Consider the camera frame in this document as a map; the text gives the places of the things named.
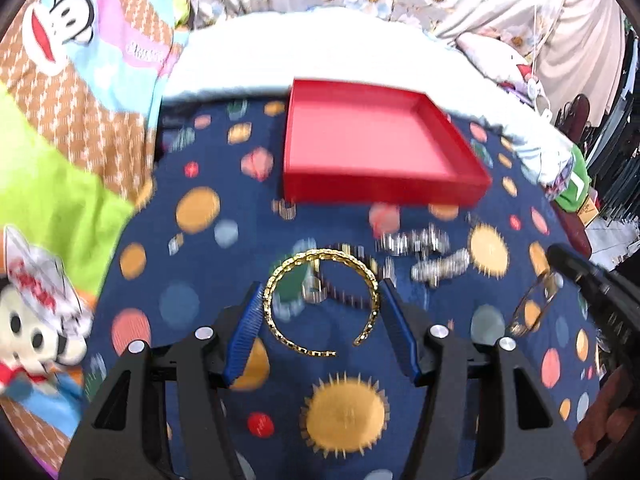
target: tile floor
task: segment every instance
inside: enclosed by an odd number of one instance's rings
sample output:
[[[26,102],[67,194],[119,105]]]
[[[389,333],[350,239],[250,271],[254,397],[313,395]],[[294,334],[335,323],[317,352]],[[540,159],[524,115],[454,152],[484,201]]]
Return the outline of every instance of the tile floor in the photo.
[[[640,244],[640,230],[636,224],[608,221],[596,218],[587,227],[587,237],[591,243],[591,261],[607,270],[613,269],[623,254],[635,252]]]

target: red box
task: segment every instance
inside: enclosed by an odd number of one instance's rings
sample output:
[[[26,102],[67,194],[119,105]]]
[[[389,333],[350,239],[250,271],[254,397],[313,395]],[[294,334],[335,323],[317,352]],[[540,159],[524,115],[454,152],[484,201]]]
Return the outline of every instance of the red box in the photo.
[[[293,83],[283,179],[291,203],[465,207],[492,182],[426,95],[319,80]]]

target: gold bangle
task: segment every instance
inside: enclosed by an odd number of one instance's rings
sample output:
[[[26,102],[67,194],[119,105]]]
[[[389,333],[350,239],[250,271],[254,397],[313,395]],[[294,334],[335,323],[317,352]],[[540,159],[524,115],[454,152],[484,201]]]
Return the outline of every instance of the gold bangle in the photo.
[[[378,280],[376,279],[376,275],[371,272],[371,270],[355,256],[351,256],[350,254],[343,253],[342,251],[336,251],[334,249],[310,249],[308,251],[305,251],[304,253],[294,254],[292,257],[283,261],[280,266],[278,266],[273,271],[273,274],[267,280],[267,284],[264,287],[264,292],[262,294],[262,309],[264,310],[264,320],[266,321],[269,330],[271,330],[271,333],[278,341],[283,343],[283,345],[286,345],[288,348],[291,348],[292,350],[298,352],[299,354],[309,355],[311,357],[335,357],[337,353],[332,350],[309,350],[302,346],[296,345],[293,341],[287,339],[282,334],[282,332],[278,330],[278,327],[276,327],[276,323],[273,320],[273,314],[271,313],[271,300],[273,298],[273,293],[276,290],[278,282],[282,279],[285,273],[289,272],[296,266],[300,266],[317,260],[333,260],[334,262],[338,262],[340,264],[346,265],[347,267],[351,267],[351,269],[355,270],[367,284],[369,293],[371,295],[371,312],[369,314],[367,324],[365,325],[360,335],[356,339],[354,339],[353,345],[359,346],[363,343],[363,341],[369,336],[369,333],[373,329],[373,324],[376,322],[378,313],[380,311]]]

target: white blanket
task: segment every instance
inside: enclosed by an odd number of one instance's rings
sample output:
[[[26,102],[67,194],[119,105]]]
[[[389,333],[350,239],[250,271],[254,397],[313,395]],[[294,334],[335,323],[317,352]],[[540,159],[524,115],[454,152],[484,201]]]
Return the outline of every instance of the white blanket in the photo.
[[[163,100],[286,95],[294,78],[423,92],[448,113],[503,126],[540,184],[551,184],[571,157],[570,140],[459,51],[418,28],[341,7],[255,12],[192,33]]]

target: cartoon blanket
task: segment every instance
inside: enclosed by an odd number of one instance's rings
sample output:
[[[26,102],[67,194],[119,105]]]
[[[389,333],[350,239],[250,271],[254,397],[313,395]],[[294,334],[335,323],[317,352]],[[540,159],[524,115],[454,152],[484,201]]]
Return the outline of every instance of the cartoon blanket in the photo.
[[[188,36],[174,1],[26,0],[0,41],[1,404],[54,470],[78,420],[82,377],[68,366],[144,193]]]

